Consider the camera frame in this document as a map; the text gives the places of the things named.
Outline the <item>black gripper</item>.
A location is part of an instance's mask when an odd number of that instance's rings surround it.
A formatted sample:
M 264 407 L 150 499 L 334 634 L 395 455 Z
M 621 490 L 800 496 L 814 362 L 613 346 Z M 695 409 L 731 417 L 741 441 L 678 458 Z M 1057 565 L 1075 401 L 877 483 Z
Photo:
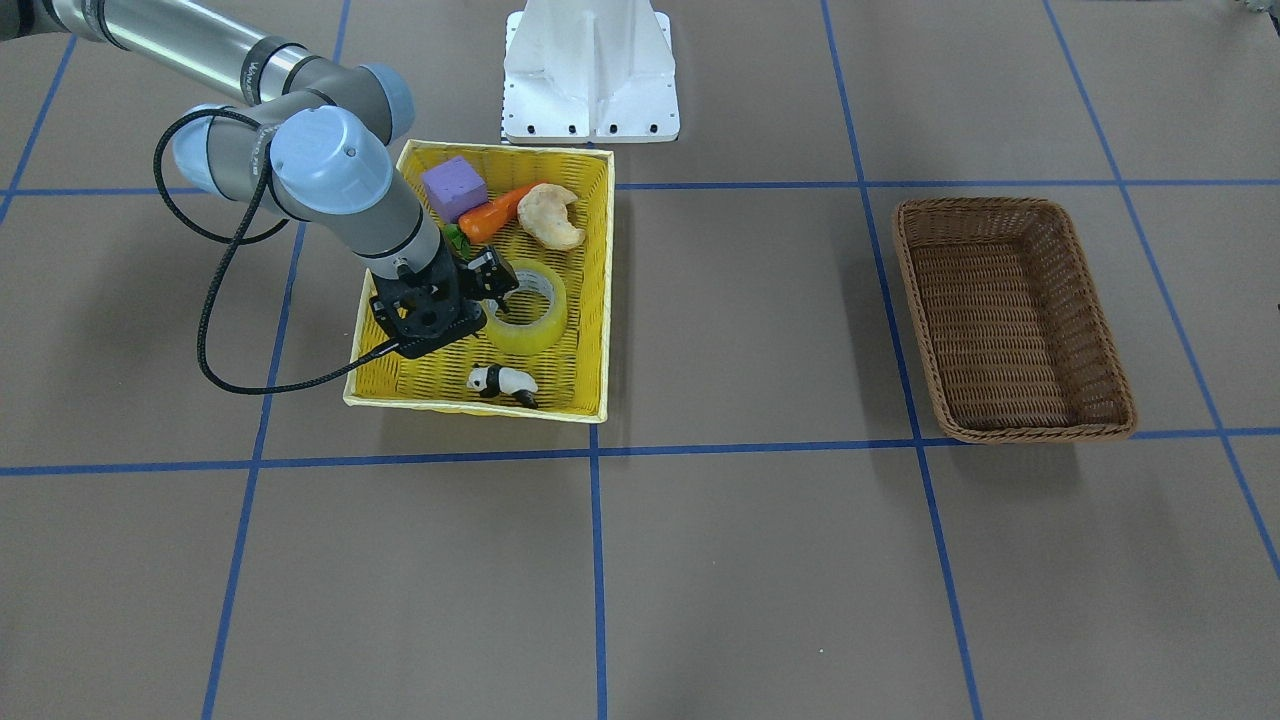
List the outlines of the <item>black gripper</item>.
M 517 273 L 498 249 L 481 249 L 461 261 L 448 241 L 422 270 L 398 272 L 394 279 L 375 275 L 372 283 L 372 319 L 392 351 L 407 359 L 479 334 L 486 324 L 480 301 L 493 301 L 507 313 L 507 297 L 520 287 Z

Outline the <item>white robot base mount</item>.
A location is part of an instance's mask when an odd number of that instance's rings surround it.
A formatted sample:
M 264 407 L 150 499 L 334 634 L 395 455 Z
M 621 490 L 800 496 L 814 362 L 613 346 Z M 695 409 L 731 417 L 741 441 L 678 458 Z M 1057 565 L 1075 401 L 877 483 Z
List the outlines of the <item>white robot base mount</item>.
M 517 145 L 681 135 L 672 24 L 649 1 L 527 1 L 504 23 L 500 136 Z

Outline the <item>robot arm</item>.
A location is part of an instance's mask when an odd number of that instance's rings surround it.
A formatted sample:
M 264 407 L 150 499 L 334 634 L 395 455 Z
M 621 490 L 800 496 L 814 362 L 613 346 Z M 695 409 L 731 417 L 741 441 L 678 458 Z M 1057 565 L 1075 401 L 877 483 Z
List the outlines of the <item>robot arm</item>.
M 421 357 L 476 334 L 483 301 L 517 287 L 497 252 L 466 261 L 429 219 L 388 146 L 415 119 L 380 64 L 343 67 L 193 1 L 5 1 L 3 38 L 68 33 L 146 56 L 237 97 L 186 113 L 159 140 L 205 192 L 326 227 L 361 259 L 389 348 Z

